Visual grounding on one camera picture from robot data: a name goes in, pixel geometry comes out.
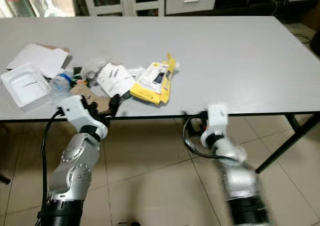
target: robotic arm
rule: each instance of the robotic arm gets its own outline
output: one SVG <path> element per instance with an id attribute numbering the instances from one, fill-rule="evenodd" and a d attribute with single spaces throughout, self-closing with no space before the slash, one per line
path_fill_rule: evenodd
<path id="1" fill-rule="evenodd" d="M 42 202 L 36 225 L 80 225 L 83 203 L 91 183 L 92 169 L 100 155 L 100 140 L 107 136 L 109 120 L 115 116 L 119 95 L 111 98 L 109 111 L 98 114 L 97 105 L 79 95 L 61 101 L 68 122 L 77 130 L 53 172 L 49 194 Z"/>
<path id="2" fill-rule="evenodd" d="M 59 112 L 66 116 L 78 133 L 71 139 L 51 176 L 48 195 L 44 184 L 45 193 L 36 225 L 80 225 L 92 169 L 100 155 L 100 140 L 107 136 L 109 117 L 116 115 L 119 104 L 120 97 L 116 95 L 110 100 L 109 111 L 98 114 L 97 105 L 88 105 L 79 95 L 61 101 Z M 211 151 L 211 155 L 198 152 L 186 136 L 191 119 L 196 117 L 206 124 L 201 143 Z M 209 106 L 208 111 L 186 121 L 182 134 L 184 144 L 201 157 L 218 159 L 234 225 L 271 225 L 260 196 L 256 173 L 247 165 L 245 151 L 235 147 L 227 138 L 227 124 L 225 107 Z"/>
<path id="3" fill-rule="evenodd" d="M 222 105 L 211 105 L 208 111 L 202 112 L 199 117 L 203 121 L 206 120 L 205 131 L 200 140 L 202 145 L 211 151 L 211 155 L 198 152 L 186 138 L 185 131 L 193 117 L 189 118 L 183 127 L 184 144 L 199 156 L 218 159 L 225 197 L 234 225 L 271 225 L 268 211 L 260 195 L 256 173 L 246 163 L 246 152 L 235 147 L 227 138 L 226 108 Z"/>

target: white plastic container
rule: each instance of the white plastic container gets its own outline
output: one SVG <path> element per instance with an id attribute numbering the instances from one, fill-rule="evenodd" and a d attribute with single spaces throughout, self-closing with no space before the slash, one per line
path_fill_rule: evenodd
<path id="1" fill-rule="evenodd" d="M 1 79 L 18 107 L 29 111 L 49 101 L 48 83 L 32 64 L 1 75 Z"/>

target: cardboard piece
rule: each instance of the cardboard piece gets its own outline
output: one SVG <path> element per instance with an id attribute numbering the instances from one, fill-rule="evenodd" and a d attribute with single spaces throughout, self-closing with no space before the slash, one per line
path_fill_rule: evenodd
<path id="1" fill-rule="evenodd" d="M 100 96 L 98 97 L 94 94 L 90 88 L 84 84 L 75 85 L 70 92 L 74 95 L 82 95 L 86 99 L 87 103 L 90 105 L 92 102 L 97 103 L 97 110 L 99 113 L 103 113 L 109 109 L 109 97 Z"/>

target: drawer handle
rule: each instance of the drawer handle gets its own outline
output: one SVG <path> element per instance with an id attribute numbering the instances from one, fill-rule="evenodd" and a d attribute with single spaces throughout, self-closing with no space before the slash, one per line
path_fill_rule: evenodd
<path id="1" fill-rule="evenodd" d="M 185 0 L 185 1 L 183 1 L 183 3 L 197 3 L 197 2 L 199 2 L 200 0 Z"/>

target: black cable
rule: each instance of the black cable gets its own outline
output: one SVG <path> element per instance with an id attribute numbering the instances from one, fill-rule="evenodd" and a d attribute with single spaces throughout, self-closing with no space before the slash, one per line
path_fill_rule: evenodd
<path id="1" fill-rule="evenodd" d="M 293 34 L 295 37 L 301 37 L 301 38 L 304 38 L 306 39 L 307 41 L 306 42 L 301 42 L 302 44 L 310 44 L 311 40 L 309 37 L 307 37 L 306 35 L 304 34 L 301 34 L 301 33 L 294 33 Z"/>
<path id="2" fill-rule="evenodd" d="M 54 121 L 54 118 L 58 115 L 64 115 L 64 112 L 62 108 L 59 108 L 55 114 L 50 118 L 49 122 L 46 124 L 44 129 L 44 134 L 42 136 L 42 144 L 41 144 L 41 157 L 42 157 L 42 185 L 43 185 L 43 191 L 42 191 L 42 204 L 41 204 L 41 211 L 43 210 L 46 200 L 47 200 L 47 157 L 46 157 L 46 139 L 47 139 L 47 133 L 49 131 L 49 128 Z"/>
<path id="3" fill-rule="evenodd" d="M 189 139 L 187 139 L 186 134 L 185 134 L 185 130 L 187 128 L 187 124 L 194 118 L 196 118 L 196 116 L 191 116 L 191 117 L 189 117 L 187 119 L 187 121 L 185 122 L 185 124 L 183 126 L 183 131 L 182 131 L 182 138 L 183 138 L 184 145 L 186 146 L 186 148 L 190 152 L 192 152 L 192 153 L 194 153 L 194 154 L 196 154 L 196 155 L 198 155 L 200 157 L 205 157 L 205 158 L 210 158 L 210 159 L 226 159 L 226 160 L 230 160 L 230 161 L 233 161 L 233 162 L 239 162 L 237 159 L 232 158 L 232 157 L 218 156 L 218 155 L 207 155 L 207 154 L 199 152 L 196 149 L 196 147 L 193 145 L 193 143 Z"/>
<path id="4" fill-rule="evenodd" d="M 274 11 L 270 14 L 270 16 L 274 16 L 275 13 L 276 13 L 277 10 L 278 10 L 278 2 L 277 2 L 276 0 L 271 0 L 271 1 L 274 2 L 274 4 L 275 4 L 275 9 L 274 9 Z"/>

